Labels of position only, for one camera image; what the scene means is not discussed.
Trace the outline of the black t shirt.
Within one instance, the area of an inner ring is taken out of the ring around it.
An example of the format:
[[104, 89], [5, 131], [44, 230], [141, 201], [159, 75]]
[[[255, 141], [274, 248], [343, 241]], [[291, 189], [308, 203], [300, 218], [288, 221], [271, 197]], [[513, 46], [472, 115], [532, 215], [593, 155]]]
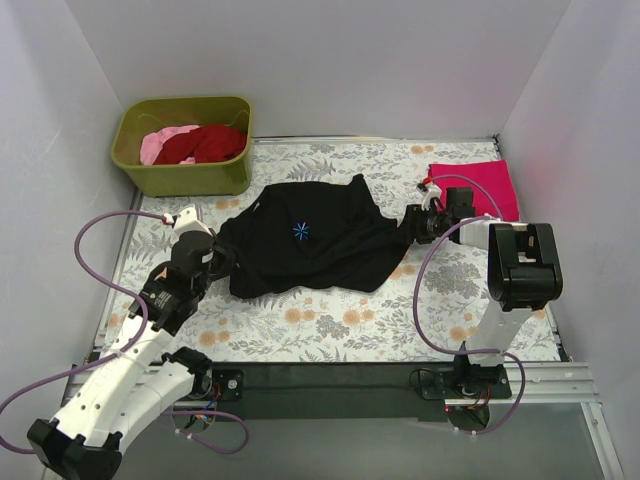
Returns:
[[242, 299], [294, 287], [371, 293], [398, 267], [408, 236], [406, 222], [382, 215], [361, 174], [346, 185], [268, 185], [218, 233], [236, 256], [230, 292]]

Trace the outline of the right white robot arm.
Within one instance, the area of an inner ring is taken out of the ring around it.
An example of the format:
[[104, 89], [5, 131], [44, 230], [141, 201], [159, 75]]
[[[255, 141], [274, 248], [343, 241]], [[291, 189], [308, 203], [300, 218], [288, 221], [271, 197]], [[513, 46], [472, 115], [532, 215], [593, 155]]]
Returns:
[[487, 253], [486, 310], [473, 334], [451, 361], [420, 368], [409, 381], [424, 399], [469, 399], [474, 405], [512, 395], [504, 362], [524, 323], [559, 298], [563, 277], [553, 229], [546, 223], [509, 222], [478, 214], [469, 187], [441, 190], [434, 182], [418, 184], [420, 204], [407, 207], [408, 239], [431, 246], [445, 241]]

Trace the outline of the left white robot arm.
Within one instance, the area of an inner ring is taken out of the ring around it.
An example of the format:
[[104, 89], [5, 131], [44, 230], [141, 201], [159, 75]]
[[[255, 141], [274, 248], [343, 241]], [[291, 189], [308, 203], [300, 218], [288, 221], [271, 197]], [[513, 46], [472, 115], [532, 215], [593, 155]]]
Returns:
[[180, 234], [130, 307], [105, 363], [27, 438], [41, 463], [64, 479], [111, 479], [131, 441], [173, 402], [204, 393], [213, 363], [182, 347], [165, 353], [232, 256], [208, 230]]

